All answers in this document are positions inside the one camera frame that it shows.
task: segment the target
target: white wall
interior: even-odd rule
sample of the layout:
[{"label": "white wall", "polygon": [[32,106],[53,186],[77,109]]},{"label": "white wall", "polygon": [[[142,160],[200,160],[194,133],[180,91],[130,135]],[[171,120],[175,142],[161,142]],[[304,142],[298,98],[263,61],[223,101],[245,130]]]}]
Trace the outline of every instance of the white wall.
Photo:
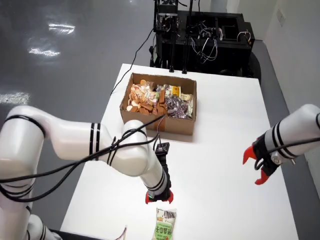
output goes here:
[{"label": "white wall", "polygon": [[[192,11],[198,12],[198,1],[193,1]],[[180,3],[187,5],[188,7],[182,6],[179,4],[178,9],[183,11],[189,10],[190,0],[179,0]],[[201,12],[210,12],[211,0],[200,0],[200,11]]]},{"label": "white wall", "polygon": [[[282,10],[281,27],[276,12]],[[289,111],[304,104],[320,107],[320,1],[279,0],[265,44]],[[320,148],[305,157],[320,194]]]},{"label": "white wall", "polygon": [[238,13],[238,7],[239,7],[240,0],[228,0],[226,3],[226,11],[230,14],[236,14]]},{"label": "white wall", "polygon": [[228,0],[228,13],[243,14],[250,22],[255,39],[265,40],[277,0]]}]

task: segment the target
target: cardboard box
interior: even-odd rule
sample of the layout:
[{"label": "cardboard box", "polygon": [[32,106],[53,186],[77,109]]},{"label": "cardboard box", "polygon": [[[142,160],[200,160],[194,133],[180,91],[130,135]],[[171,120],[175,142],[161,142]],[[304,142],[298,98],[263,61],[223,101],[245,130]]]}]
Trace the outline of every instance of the cardboard box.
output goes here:
[{"label": "cardboard box", "polygon": [[[153,114],[146,115],[140,112],[127,111],[131,87],[133,84],[139,84],[142,79],[148,82],[154,82],[156,85],[169,84],[173,86],[180,86],[182,93],[193,95],[192,119],[165,116],[159,126],[159,130],[161,132],[192,135],[197,117],[197,82],[188,78],[132,73],[120,105],[120,113],[123,122],[126,123],[130,120],[139,120],[146,124],[158,117],[158,115]],[[159,121],[156,121],[155,123],[147,126],[147,129],[156,131],[158,124]]]}]

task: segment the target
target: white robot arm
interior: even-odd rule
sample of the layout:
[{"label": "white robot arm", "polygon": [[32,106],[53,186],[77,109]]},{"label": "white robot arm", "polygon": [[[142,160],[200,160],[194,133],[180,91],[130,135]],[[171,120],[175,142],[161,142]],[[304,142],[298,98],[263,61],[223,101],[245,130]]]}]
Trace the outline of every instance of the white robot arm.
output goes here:
[{"label": "white robot arm", "polygon": [[255,170],[261,168],[261,178],[255,184],[264,184],[282,164],[320,146],[320,108],[306,104],[278,122],[250,146],[243,155],[255,159]]},{"label": "white robot arm", "polygon": [[[131,120],[124,125],[122,133],[130,133],[142,125],[138,120]],[[74,161],[114,143],[107,128],[100,123],[66,121],[31,106],[13,108],[0,132],[0,184],[2,191],[6,191],[0,193],[0,240],[26,237],[32,204],[12,201],[4,194],[10,193],[22,200],[30,198],[35,179],[5,181],[37,173],[45,138],[51,140],[59,158]],[[146,141],[144,127],[124,139],[121,145]],[[168,168],[163,168],[158,157],[150,144],[142,144],[120,148],[116,154],[110,152],[96,160],[106,162],[125,175],[140,177],[147,188],[146,203],[157,200],[171,203]]]}]

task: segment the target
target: table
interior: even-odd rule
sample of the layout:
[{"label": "table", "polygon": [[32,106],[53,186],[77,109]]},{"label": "table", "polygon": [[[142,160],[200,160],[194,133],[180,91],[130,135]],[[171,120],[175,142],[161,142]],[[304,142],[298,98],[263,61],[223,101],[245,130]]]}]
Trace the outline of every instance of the table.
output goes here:
[{"label": "table", "polygon": [[[129,67],[122,65],[117,82]],[[161,133],[163,142],[170,142],[173,203],[146,205],[147,189],[140,178],[92,161],[83,168],[61,231],[113,240],[127,226],[126,240],[150,240],[158,207],[177,210],[175,240],[297,240],[281,168],[257,186],[260,172],[254,170],[254,160],[242,164],[245,149],[270,128],[258,80],[137,65],[131,72],[197,81],[193,136]],[[119,105],[129,77],[114,91],[101,121],[117,138],[123,126]]]}]

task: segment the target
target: black equipment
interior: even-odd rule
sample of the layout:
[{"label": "black equipment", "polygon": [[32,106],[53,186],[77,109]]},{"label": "black equipment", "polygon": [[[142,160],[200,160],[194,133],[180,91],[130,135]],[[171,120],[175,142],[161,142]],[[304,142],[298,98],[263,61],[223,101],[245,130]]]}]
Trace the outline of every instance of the black equipment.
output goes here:
[{"label": "black equipment", "polygon": [[156,47],[150,48],[151,67],[261,80],[252,53],[255,35],[242,14],[192,12],[193,0],[189,11],[178,10],[178,1],[163,2],[154,4]]}]

